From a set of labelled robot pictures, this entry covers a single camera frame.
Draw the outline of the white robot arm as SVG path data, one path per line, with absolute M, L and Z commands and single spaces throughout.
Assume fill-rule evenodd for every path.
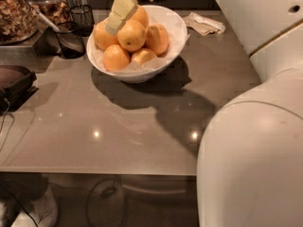
M 261 84 L 211 119 L 200 227 L 303 227 L 303 0 L 216 0 Z

